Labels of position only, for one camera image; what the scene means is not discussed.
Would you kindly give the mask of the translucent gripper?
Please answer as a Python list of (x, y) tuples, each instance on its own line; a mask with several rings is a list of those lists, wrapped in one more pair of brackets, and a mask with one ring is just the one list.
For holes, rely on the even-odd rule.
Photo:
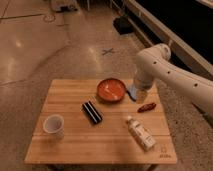
[(134, 86), (136, 88), (136, 102), (143, 103), (148, 96), (148, 91), (153, 86), (153, 81), (135, 78)]

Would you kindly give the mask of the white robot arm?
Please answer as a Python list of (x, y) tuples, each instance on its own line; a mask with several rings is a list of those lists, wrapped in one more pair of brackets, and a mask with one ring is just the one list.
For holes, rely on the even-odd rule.
[(176, 67), (169, 62), (170, 57), (171, 50), (163, 43), (141, 50), (133, 58), (134, 86), (138, 90), (149, 90), (158, 78), (213, 117), (213, 81)]

